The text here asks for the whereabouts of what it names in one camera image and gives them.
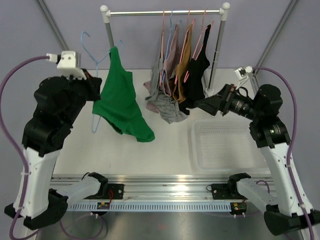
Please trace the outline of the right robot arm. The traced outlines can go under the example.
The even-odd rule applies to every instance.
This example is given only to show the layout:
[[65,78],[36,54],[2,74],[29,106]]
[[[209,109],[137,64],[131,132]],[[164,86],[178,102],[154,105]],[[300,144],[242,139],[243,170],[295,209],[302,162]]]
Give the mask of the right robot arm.
[[225,191],[232,198],[252,202],[274,236],[311,229],[320,222],[320,212],[305,195],[291,159],[293,137],[278,116],[282,104],[281,91],[271,84],[262,85],[254,98],[240,94],[234,84],[225,84],[217,94],[194,103],[212,116],[232,112],[250,120],[249,133],[268,165],[276,197],[247,173],[230,175]]

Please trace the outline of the pink hanger of grey top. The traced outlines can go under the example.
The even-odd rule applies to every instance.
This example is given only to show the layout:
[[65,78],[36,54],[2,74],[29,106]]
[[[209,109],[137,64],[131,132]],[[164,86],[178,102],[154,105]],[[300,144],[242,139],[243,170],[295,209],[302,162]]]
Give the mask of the pink hanger of grey top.
[[160,54],[158,61],[159,79],[158,88],[162,85],[163,77],[163,63],[164,63],[164,38],[165,38],[165,9],[162,10],[162,27],[161,27],[161,38],[160,38]]

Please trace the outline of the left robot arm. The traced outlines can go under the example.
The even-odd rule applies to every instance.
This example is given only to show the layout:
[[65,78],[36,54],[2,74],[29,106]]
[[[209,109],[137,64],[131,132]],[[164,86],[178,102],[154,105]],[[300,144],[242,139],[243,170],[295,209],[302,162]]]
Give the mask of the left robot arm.
[[22,135],[20,189],[16,201],[4,209],[14,219],[23,218],[30,230],[57,223],[70,205],[82,199],[103,199],[108,194],[108,179],[96,172],[63,190],[50,187],[64,141],[85,104],[100,99],[101,84],[100,78],[89,74],[83,79],[54,76],[34,92],[37,106]]

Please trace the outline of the grey tank top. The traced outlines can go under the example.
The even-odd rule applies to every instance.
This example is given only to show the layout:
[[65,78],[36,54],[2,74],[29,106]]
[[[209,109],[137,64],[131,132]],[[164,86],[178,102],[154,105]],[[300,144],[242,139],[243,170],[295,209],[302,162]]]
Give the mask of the grey tank top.
[[180,111],[178,102],[160,90],[160,73],[163,69],[163,58],[159,58],[151,68],[151,79],[143,83],[149,95],[145,97],[146,109],[160,114],[168,124],[184,121],[188,116]]

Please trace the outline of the green tank top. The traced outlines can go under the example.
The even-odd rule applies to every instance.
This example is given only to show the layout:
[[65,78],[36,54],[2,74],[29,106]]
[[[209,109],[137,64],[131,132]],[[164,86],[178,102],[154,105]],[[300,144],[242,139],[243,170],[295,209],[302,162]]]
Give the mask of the green tank top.
[[100,100],[93,103],[92,113],[102,117],[120,135],[136,138],[137,142],[149,143],[155,134],[143,118],[136,101],[133,73],[123,68],[119,49],[110,49],[110,66]]

